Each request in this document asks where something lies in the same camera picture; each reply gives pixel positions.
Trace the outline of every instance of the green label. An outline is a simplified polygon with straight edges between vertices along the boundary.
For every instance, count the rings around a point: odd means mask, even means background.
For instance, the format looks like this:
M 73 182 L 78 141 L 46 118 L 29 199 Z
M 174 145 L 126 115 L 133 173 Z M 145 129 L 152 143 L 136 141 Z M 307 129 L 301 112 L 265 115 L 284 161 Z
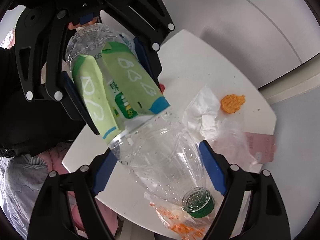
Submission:
M 119 87 L 114 80 L 108 83 L 108 89 L 111 91 L 111 96 L 107 96 L 107 98 L 110 98 L 109 101 L 114 101 L 116 103 L 116 106 L 126 119 L 132 119 L 138 115 L 130 106 L 123 93 L 119 90 Z
M 102 59 L 118 89 L 138 114 L 158 114 L 169 104 L 146 70 L 129 48 L 119 42 L 107 42 Z
M 80 55 L 72 69 L 72 78 L 100 135 L 108 144 L 122 130 L 106 97 L 102 73 L 93 56 Z

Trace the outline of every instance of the black gripper frame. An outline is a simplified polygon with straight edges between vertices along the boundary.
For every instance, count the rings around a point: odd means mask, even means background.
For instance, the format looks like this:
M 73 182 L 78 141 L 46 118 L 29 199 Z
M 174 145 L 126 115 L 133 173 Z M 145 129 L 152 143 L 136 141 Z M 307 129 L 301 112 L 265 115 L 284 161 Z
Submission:
M 173 26 L 169 25 L 172 20 L 162 0 L 46 0 L 23 11 L 16 25 L 15 45 L 19 78 L 26 99 L 60 102 L 71 119 L 85 120 L 97 135 L 99 132 L 81 97 L 67 73 L 61 71 L 61 66 L 68 24 L 85 24 L 98 17 L 101 10 L 138 38 L 145 57 L 140 61 L 159 85 L 157 77 L 162 68 L 152 45 L 161 45 Z M 46 80 L 41 84 L 41 68 L 45 62 Z
M 216 154 L 207 141 L 200 143 L 202 157 L 212 158 L 223 174 L 226 191 L 224 200 L 204 240 L 228 240 L 238 218 L 244 192 L 251 191 L 250 204 L 242 232 L 233 240 L 290 240 L 287 214 L 277 186 L 270 172 L 260 174 L 232 169 L 223 155 Z M 78 240 L 72 223 L 67 197 L 68 191 L 76 196 L 80 216 L 89 240 L 114 239 L 105 224 L 94 197 L 102 191 L 115 166 L 116 159 L 108 149 L 98 155 L 89 169 L 81 167 L 73 173 L 54 177 L 48 175 L 33 209 L 28 240 Z M 97 187 L 97 181 L 103 181 Z

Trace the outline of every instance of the gray wall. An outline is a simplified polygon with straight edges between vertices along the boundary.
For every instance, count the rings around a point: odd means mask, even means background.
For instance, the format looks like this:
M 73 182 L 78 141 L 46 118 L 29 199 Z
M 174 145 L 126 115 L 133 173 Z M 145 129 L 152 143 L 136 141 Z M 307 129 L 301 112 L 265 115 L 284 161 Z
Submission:
M 277 152 L 265 168 L 284 200 L 293 239 L 320 201 L 320 87 L 272 108 Z

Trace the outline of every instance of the green bottle cap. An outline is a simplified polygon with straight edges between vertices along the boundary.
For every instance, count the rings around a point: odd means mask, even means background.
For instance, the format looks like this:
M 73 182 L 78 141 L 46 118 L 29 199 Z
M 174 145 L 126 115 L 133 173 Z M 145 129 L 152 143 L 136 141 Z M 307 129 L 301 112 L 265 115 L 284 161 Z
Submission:
M 183 209 L 194 218 L 202 218 L 209 215 L 214 209 L 214 199 L 210 191 L 204 187 L 196 187 L 190 190 L 182 199 Z

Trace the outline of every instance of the person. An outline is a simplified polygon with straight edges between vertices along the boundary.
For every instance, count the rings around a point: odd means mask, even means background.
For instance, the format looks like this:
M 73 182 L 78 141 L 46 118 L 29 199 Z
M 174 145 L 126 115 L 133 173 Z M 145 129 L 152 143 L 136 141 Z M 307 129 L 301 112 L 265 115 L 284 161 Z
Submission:
M 96 22 L 94 18 L 86 25 Z M 68 25 L 69 37 L 80 25 Z M 68 171 L 61 161 L 71 142 L 84 127 L 84 121 L 71 120 L 59 102 L 35 100 L 28 102 L 23 93 L 14 46 L 0 48 L 0 193 L 7 218 L 27 239 L 33 206 L 41 187 L 52 170 Z M 69 194 L 72 219 L 79 234 L 85 236 L 73 194 Z M 110 231 L 118 228 L 117 215 L 96 200 Z

